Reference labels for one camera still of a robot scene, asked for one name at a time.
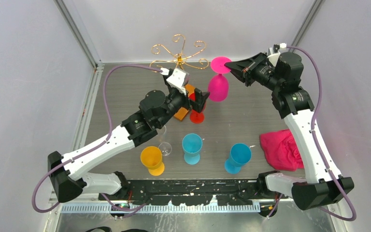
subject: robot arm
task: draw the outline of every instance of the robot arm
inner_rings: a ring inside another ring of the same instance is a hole
[[[291,130],[305,167],[306,179],[283,175],[278,171],[262,173],[257,184],[265,195],[279,192],[294,199],[301,210],[328,205],[342,199],[339,189],[330,177],[312,137],[311,119],[314,114],[312,100],[299,86],[303,71],[301,57],[295,53],[280,53],[286,44],[274,45],[269,54],[259,53],[251,58],[228,62],[226,67],[245,86],[255,81],[272,91],[272,103],[281,119]],[[323,142],[318,125],[314,131],[330,164],[330,170],[346,193],[354,188],[350,177],[342,177]]]
[[[120,172],[113,174],[89,173],[98,164],[111,157],[135,148],[157,135],[161,129],[182,107],[201,112],[209,92],[195,89],[196,100],[190,100],[184,85],[188,83],[188,73],[180,69],[162,69],[164,83],[169,89],[166,96],[160,90],[148,92],[140,101],[139,111],[130,115],[113,131],[110,139],[107,135],[73,152],[60,155],[57,151],[48,156],[48,169],[73,159],[76,155],[89,151],[103,141],[106,144],[85,156],[70,162],[51,176],[53,188],[59,202],[64,203],[85,193],[126,194],[128,182]]]

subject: red towel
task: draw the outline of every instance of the red towel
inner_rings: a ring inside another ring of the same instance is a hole
[[[295,171],[304,168],[303,162],[290,130],[269,132],[259,136],[265,159],[276,170]]]

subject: wooden tabletop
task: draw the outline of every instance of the wooden tabletop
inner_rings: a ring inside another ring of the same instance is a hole
[[[102,85],[106,73],[114,65],[106,65],[96,97],[86,144],[108,132],[107,115],[102,98]],[[207,68],[196,70],[185,67],[190,73],[189,83],[206,91],[215,73]],[[189,115],[182,121],[172,118],[167,124],[167,142],[172,145],[170,155],[163,158],[165,171],[151,176],[140,162],[140,153],[147,146],[158,146],[156,138],[132,150],[117,154],[95,167],[91,172],[109,174],[122,172],[127,179],[205,179],[205,178],[257,178],[259,173],[273,170],[267,163],[259,144],[259,135],[286,129],[271,102],[271,92],[258,83],[245,87],[232,74],[225,75],[229,82],[228,97],[222,102],[207,101],[205,120],[201,124],[190,121]],[[150,90],[168,93],[161,74],[138,68],[122,68],[114,73],[107,84],[107,101],[113,126],[121,124],[128,116],[139,110],[139,102]],[[203,139],[201,159],[196,165],[184,161],[182,139],[196,133]],[[252,158],[238,174],[229,174],[224,162],[235,143],[251,147]],[[283,172],[295,177],[305,177],[304,170]]]

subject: light blue cup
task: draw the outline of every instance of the light blue cup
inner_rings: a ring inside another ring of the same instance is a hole
[[[237,174],[241,167],[251,159],[251,150],[245,144],[234,144],[229,153],[228,160],[225,161],[225,170],[230,174]]]
[[[202,139],[197,134],[188,134],[183,139],[184,160],[190,165],[194,165],[200,160]]]

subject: white wall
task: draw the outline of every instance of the white wall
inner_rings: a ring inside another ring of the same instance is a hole
[[[42,231],[32,191],[47,155],[71,149],[91,74],[53,1],[0,0],[0,231]]]
[[[171,41],[186,37],[185,54],[203,40],[207,49],[194,60],[217,56],[247,58],[266,51],[274,43],[290,43],[300,28],[313,0],[187,0],[122,1],[67,0],[79,12],[85,30],[102,62],[141,62],[172,59],[165,52],[151,53],[164,44],[173,53],[181,45]]]
[[[314,56],[323,78],[318,119],[325,142],[355,189],[351,231],[371,231],[371,1],[325,1],[300,46]],[[317,82],[305,60],[302,86],[316,104]],[[348,211],[345,201],[341,209]]]

